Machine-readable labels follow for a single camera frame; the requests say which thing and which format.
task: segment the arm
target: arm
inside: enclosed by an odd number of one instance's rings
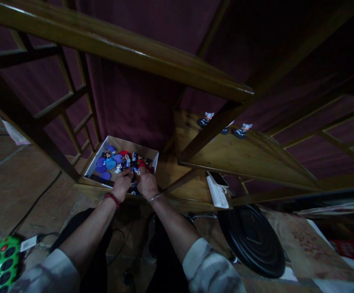
[[[127,169],[121,172],[115,182],[112,194],[122,203],[131,184],[133,172]],[[59,247],[74,266],[84,276],[97,247],[116,212],[116,204],[111,198],[105,198],[91,215]]]
[[[140,168],[138,189],[148,201],[158,194],[155,175],[145,168]],[[150,204],[182,264],[190,292],[246,292],[241,277],[231,263],[215,252],[164,196],[155,198]]]
[[[111,193],[119,203],[124,201],[132,177],[130,169],[118,175]],[[59,249],[26,271],[11,292],[79,292],[80,277],[86,273],[116,209],[111,198],[104,199]]]
[[[140,180],[138,190],[149,201],[158,192],[155,175],[148,172],[144,167],[140,168]],[[185,255],[192,245],[200,238],[196,229],[167,201],[164,196],[151,201],[151,206],[158,215],[162,225],[169,236],[174,251],[179,261],[182,263]]]

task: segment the red bead bracelet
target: red bead bracelet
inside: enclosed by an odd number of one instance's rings
[[[116,203],[116,208],[117,208],[117,210],[119,210],[120,204],[119,204],[119,201],[117,200],[117,198],[115,198],[115,196],[111,193],[105,194],[105,198],[107,198],[107,197],[110,197]]]

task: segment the smartphone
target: smartphone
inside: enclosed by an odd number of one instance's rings
[[[225,188],[228,188],[230,187],[227,183],[226,180],[224,180],[224,178],[222,177],[222,175],[220,173],[216,173],[216,172],[210,172],[210,171],[207,171],[206,172],[209,176],[212,177],[212,179],[220,186],[223,186]]]

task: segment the black cable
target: black cable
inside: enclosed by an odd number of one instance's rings
[[[123,234],[123,245],[120,247],[120,250],[119,250],[119,252],[115,255],[115,257],[110,261],[110,263],[108,263],[108,266],[111,265],[111,264],[116,260],[116,258],[119,256],[120,252],[123,250],[125,244],[126,244],[127,241],[128,241],[129,234],[131,233],[132,226],[133,226],[133,222],[131,223],[131,227],[130,227],[129,230],[128,230],[127,239],[125,239],[124,233],[123,233],[120,229],[117,229],[117,228],[116,228],[116,229],[113,229],[113,230],[120,231],[120,232]]]
[[[48,185],[48,187],[39,195],[39,197],[35,200],[35,202],[33,203],[33,205],[30,207],[30,209],[26,212],[25,216],[22,217],[22,219],[18,222],[18,224],[13,228],[13,230],[10,232],[10,235],[13,235],[14,232],[16,232],[17,228],[25,221],[25,219],[27,218],[27,216],[30,214],[30,212],[33,210],[33,208],[35,207],[35,205],[37,204],[37,202],[39,201],[39,199],[41,199],[41,197],[44,195],[44,193],[46,193],[48,191],[48,189],[51,188],[52,185],[54,185],[54,183],[59,179],[60,175],[62,175],[62,171],[59,171],[59,174],[56,176],[56,178],[51,182],[50,185]]]

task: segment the sleeve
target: sleeve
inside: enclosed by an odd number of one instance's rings
[[[222,255],[204,239],[198,239],[182,263],[190,292],[246,292],[243,281]]]
[[[79,292],[80,276],[76,267],[60,249],[26,271],[13,285],[10,293]]]

